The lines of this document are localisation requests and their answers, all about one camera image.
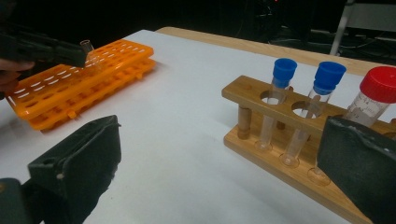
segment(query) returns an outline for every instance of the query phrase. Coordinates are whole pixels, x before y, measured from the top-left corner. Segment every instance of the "blue cap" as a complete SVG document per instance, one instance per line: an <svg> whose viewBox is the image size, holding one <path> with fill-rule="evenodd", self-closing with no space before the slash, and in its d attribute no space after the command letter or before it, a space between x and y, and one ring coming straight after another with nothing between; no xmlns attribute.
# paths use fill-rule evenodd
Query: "blue cap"
<svg viewBox="0 0 396 224"><path fill-rule="evenodd" d="M315 74L314 90L318 94L329 94L340 83L347 69L340 63L322 62Z"/></svg>
<svg viewBox="0 0 396 224"><path fill-rule="evenodd" d="M289 86L290 80L294 76L297 63L292 59L280 58L275 61L273 84L278 88Z"/></svg>

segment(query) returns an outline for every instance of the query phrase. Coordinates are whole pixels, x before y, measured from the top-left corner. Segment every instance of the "wooden test tube rack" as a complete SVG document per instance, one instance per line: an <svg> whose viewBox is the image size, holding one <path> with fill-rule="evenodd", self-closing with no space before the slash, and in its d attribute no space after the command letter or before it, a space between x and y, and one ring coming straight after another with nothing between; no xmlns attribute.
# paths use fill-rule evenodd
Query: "wooden test tube rack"
<svg viewBox="0 0 396 224"><path fill-rule="evenodd" d="M372 223L333 182L328 186L319 186L307 176L308 171L315 167L326 118L342 115L346 112L345 109L328 104L318 118L304 119L292 110L303 108L304 102L308 100L306 96L290 91L283 104L268 105L262 101L262 98L269 90L271 90L270 84L246 76L237 78L222 90L221 95L224 98L239 104L239 125L237 124L224 136L225 146L346 220L352 223ZM271 151L262 151L254 146L260 139L263 115L284 124L282 125L284 128L275 129L273 132ZM372 128L383 134L396 133L396 126L383 121L377 121ZM299 166L289 168L279 160L279 156L284 153L295 129L306 131L311 136L300 153Z"/></svg>

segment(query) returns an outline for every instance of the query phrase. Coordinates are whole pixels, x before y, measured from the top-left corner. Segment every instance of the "red screw cap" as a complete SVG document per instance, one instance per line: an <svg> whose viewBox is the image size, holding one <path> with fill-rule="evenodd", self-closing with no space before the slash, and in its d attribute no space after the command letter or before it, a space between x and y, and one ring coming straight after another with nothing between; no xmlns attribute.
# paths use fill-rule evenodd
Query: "red screw cap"
<svg viewBox="0 0 396 224"><path fill-rule="evenodd" d="M396 103L396 67L371 69L361 82L361 92L381 103Z"/></svg>

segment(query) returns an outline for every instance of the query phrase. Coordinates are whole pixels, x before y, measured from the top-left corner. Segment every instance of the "white table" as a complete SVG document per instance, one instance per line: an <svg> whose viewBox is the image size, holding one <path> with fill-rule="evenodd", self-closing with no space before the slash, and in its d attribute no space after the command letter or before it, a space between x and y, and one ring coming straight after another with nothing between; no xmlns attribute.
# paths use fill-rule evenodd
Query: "white table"
<svg viewBox="0 0 396 224"><path fill-rule="evenodd" d="M122 161L85 223L347 223L223 145L237 105L221 89L241 75L269 82L276 58L150 31L126 39L154 48L154 71L76 120L42 133L0 102L0 178L25 182L30 161L83 124L117 115ZM308 94L316 70L299 63L297 92ZM361 79L346 74L331 103L347 107Z"/></svg>

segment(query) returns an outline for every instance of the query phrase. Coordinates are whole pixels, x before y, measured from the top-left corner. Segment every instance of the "centrifuge tube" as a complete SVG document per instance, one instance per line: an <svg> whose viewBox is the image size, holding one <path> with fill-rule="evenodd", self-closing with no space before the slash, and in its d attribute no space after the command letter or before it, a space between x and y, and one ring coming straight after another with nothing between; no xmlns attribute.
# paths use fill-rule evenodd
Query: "centrifuge tube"
<svg viewBox="0 0 396 224"><path fill-rule="evenodd" d="M99 66L99 56L94 54L94 48L91 40L86 39L79 42L82 49L87 53L87 62L85 62L85 69L89 69L90 72L98 72Z"/></svg>
<svg viewBox="0 0 396 224"><path fill-rule="evenodd" d="M309 92L309 102L301 109L300 117L314 119L320 116L336 85L340 82L347 69L340 63L322 62L315 75L313 89ZM289 141L285 153L279 158L290 168L297 167L300 162L298 156L309 137L309 133L296 129Z"/></svg>
<svg viewBox="0 0 396 224"><path fill-rule="evenodd" d="M271 90L268 92L268 97L262 99L265 103L269 105L278 105L285 101L290 80L294 76L296 67L297 63L292 59L280 58L275 61ZM257 149L272 149L271 139L275 124L275 119L263 116L260 139L255 144Z"/></svg>
<svg viewBox="0 0 396 224"><path fill-rule="evenodd" d="M396 103L396 68L379 66L371 69L360 89L344 119L371 127L390 104Z"/></svg>

